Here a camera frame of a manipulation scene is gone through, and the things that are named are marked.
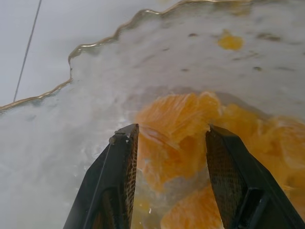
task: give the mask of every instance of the white tile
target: white tile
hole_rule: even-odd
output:
[[[0,106],[12,103],[39,0],[0,0]]]
[[[17,100],[68,80],[68,55],[81,43],[112,35],[139,10],[165,10],[178,0],[42,0]]]

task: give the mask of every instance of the glass plate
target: glass plate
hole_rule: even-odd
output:
[[[71,79],[0,113],[2,228],[61,228],[113,132],[158,96],[216,91],[262,115],[305,118],[305,1],[184,1],[142,10],[71,53]],[[224,30],[241,49],[217,41]]]

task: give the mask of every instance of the gold rim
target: gold rim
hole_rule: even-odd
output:
[[[160,17],[163,17],[165,16],[167,13],[170,13],[171,11],[177,9],[178,7],[181,7],[187,3],[190,3],[190,2],[250,2],[251,0],[183,0],[183,1],[180,1],[176,4],[174,4],[173,6],[171,6],[170,8],[168,8],[167,10],[163,11],[163,12],[157,12],[157,11],[153,11],[153,10],[140,10],[139,12],[137,12],[133,18],[125,23],[125,24],[122,24],[121,26],[119,26],[119,28],[116,30],[116,32],[114,33],[113,36],[110,36],[110,37],[107,37],[107,38],[104,38],[96,43],[92,43],[92,44],[81,44],[79,46],[77,46],[72,52],[71,54],[69,55],[68,57],[68,63],[69,65],[71,65],[71,59],[74,58],[74,57],[77,57],[78,55],[80,55],[82,52],[85,52],[87,51],[88,49],[92,48],[92,47],[99,47],[99,46],[102,46],[102,45],[105,45],[105,44],[108,44],[108,43],[112,43],[112,42],[115,42],[115,41],[118,41],[119,39],[119,35],[120,33],[124,30],[124,29],[127,29],[127,28],[132,28],[132,27],[135,27],[135,25],[141,21],[142,18],[148,16],[149,14],[150,15],[159,15]],[[28,101],[31,101],[31,100],[36,100],[36,99],[43,99],[45,97],[47,97],[48,95],[54,93],[55,91],[58,91],[60,90],[61,88],[65,87],[67,84],[71,83],[72,82],[72,75],[71,75],[71,68],[70,68],[70,78],[59,84],[57,87],[55,87],[53,90],[51,91],[48,91],[46,93],[43,93],[39,96],[35,96],[35,97],[30,97],[30,98],[26,98],[26,99],[21,99],[21,100],[18,100],[18,101],[15,101],[11,104],[7,104],[7,105],[4,105],[4,106],[0,106],[0,111],[6,111],[6,110],[9,110],[11,108],[14,108],[20,104],[23,104],[25,102],[28,102]]]

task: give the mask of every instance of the scalloped glass edge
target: scalloped glass edge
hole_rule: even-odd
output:
[[[104,38],[102,40],[99,40],[99,41],[97,41],[95,43],[92,43],[92,44],[80,44],[80,45],[78,45],[70,53],[70,55],[68,57],[68,63],[69,63],[69,66],[70,66],[70,78],[67,81],[59,84],[54,89],[52,89],[48,92],[45,92],[41,95],[34,96],[34,97],[29,97],[29,98],[26,98],[26,99],[21,99],[21,100],[15,101],[13,103],[10,103],[10,104],[4,105],[4,106],[0,106],[0,112],[10,110],[10,109],[12,109],[16,106],[23,105],[24,103],[29,102],[29,101],[44,99],[44,98],[54,94],[55,92],[59,91],[61,88],[65,87],[66,85],[71,83],[72,80],[73,80],[72,75],[71,75],[71,70],[72,70],[71,59],[73,59],[74,57],[79,56],[82,52],[88,52],[92,48],[100,47],[100,46],[118,41],[119,37],[120,37],[120,34],[122,32],[124,32],[125,30],[130,30],[130,29],[138,27],[140,25],[140,23],[142,22],[142,20],[145,19],[148,16],[153,15],[153,16],[158,16],[158,17],[162,18],[162,17],[165,17],[167,14],[170,14],[172,11],[176,10],[179,7],[182,7],[182,6],[187,5],[187,4],[196,4],[196,3],[199,3],[199,2],[200,3],[203,3],[203,2],[207,2],[207,3],[208,2],[209,3],[211,3],[211,2],[213,2],[213,3],[250,3],[251,2],[251,3],[254,3],[256,1],[259,1],[259,0],[182,0],[182,1],[174,4],[173,6],[171,6],[170,8],[168,8],[165,11],[162,11],[162,12],[157,12],[157,11],[150,10],[150,9],[140,10],[132,17],[131,20],[129,20],[127,23],[124,23],[121,26],[119,26],[113,36],[106,37],[106,38]]]

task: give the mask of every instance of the tile grout line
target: tile grout line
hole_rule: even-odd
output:
[[[28,52],[29,52],[29,49],[30,49],[30,44],[31,44],[31,41],[32,41],[32,37],[33,37],[33,34],[34,34],[34,28],[35,28],[37,17],[38,17],[38,12],[40,10],[40,5],[41,5],[41,0],[39,0],[39,3],[38,3],[38,8],[37,8],[37,11],[36,11],[36,15],[35,15],[32,31],[30,32],[30,37],[29,37],[29,41],[28,41],[28,44],[27,44],[27,49],[25,50],[25,54],[24,54],[24,58],[23,58],[23,63],[22,63],[22,67],[21,67],[21,71],[20,71],[20,75],[19,75],[19,79],[18,79],[18,83],[17,83],[17,87],[16,87],[16,91],[15,91],[13,102],[16,101],[16,97],[17,97],[17,93],[18,93],[18,88],[19,88],[19,84],[20,84],[20,81],[21,81],[21,76],[22,76],[22,73],[23,73],[25,61],[27,59]]]

